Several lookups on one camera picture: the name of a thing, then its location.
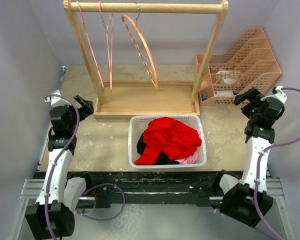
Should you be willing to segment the red t shirt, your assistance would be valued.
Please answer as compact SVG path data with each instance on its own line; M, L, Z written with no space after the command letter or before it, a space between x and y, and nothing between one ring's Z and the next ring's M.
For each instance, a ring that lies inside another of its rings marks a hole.
M182 159L176 157L183 149L175 140L177 131L190 128L184 123L170 118L161 117L152 120L147 129L142 133L146 148L143 154L135 162L136 165L154 165L161 152L164 152L172 161Z

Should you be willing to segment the wooden hanger with metal hook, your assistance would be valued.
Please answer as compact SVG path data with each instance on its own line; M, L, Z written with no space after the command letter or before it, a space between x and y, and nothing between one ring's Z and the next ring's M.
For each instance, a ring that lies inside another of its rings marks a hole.
M150 77L152 84L157 90L159 88L159 81L156 65L147 41L138 27L138 18L140 17L141 8L137 2L135 2L134 4L137 7L138 13L136 19L133 20L127 14L123 14L121 16L121 21L128 32L128 35L137 51L139 58L141 59L142 65L144 66L147 75Z

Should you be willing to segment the black t shirt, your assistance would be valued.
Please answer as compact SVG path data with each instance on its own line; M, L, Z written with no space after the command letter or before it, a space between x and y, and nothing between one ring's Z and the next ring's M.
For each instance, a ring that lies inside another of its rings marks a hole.
M144 135L142 134L137 142L137 153L142 155L146 149L146 143L144 142ZM163 151L159 154L156 163L154 165L179 165L177 161L172 161Z

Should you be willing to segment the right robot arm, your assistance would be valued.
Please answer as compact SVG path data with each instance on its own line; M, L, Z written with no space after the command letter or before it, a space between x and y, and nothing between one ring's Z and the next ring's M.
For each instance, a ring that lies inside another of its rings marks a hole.
M244 129L246 165L242 177L226 170L218 172L212 190L223 196L221 213L252 228L260 222L259 214L265 215L273 205L273 197L267 194L268 157L275 141L273 125L283 115L286 100L282 86L274 87L268 96L253 87L234 97L235 106L248 102L241 108L248 118Z

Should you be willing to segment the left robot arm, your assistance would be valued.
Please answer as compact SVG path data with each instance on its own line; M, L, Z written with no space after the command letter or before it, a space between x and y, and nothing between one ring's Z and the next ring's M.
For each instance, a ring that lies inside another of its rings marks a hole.
M36 240L61 240L71 236L79 199L93 191L87 173L68 177L79 124L94 112L92 101L79 95L75 95L74 99L81 105L80 108L62 96L59 90L44 98L52 107L49 112L48 167L34 205L28 206L25 211L25 218Z

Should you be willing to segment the pink wire hanger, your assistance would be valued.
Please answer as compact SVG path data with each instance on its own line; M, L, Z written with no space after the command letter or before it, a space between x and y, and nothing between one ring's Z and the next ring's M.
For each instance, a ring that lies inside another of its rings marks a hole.
M93 46L92 46L92 44L91 44L91 40L90 40L90 37L89 37L89 33L88 33L88 30L87 30L87 27L86 27L86 23L85 23L85 20L84 20L83 11L82 11L82 8L81 8L80 3L79 3L78 1L76 1L76 3L77 3L78 8L79 8L81 21L82 21L82 24L83 24L83 27L84 27L84 31L85 31L85 34L86 34L86 38L87 38L88 45L89 45L89 48L90 48L90 52L91 52L91 54L92 54L93 61L94 61L94 64L95 64L95 66L96 66L96 69L97 69L97 73L98 73L98 76L99 76L100 84L101 84L102 90L104 90L104 89L105 89L105 86L104 86L103 78L102 78L102 75L101 75L101 72L100 72L100 69L99 69L99 66L98 66L98 62L97 62L97 58L96 58L96 56L95 56L95 52L94 52Z
M102 24L106 34L106 45L108 55L108 68L109 68L109 87L110 91L113 91L113 41L114 41L114 15L110 13L108 23L106 24L102 14L102 3L99 1L99 13L102 20Z

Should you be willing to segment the pink t shirt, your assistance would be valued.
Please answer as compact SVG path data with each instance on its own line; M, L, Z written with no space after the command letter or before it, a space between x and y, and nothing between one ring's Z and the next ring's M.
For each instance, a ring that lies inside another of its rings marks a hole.
M195 130L191 127L186 127L183 130L178 130L175 135L176 142L181 144L182 150L177 152L176 157L183 157L175 159L179 164L194 164L199 156L199 148L202 146L201 130Z

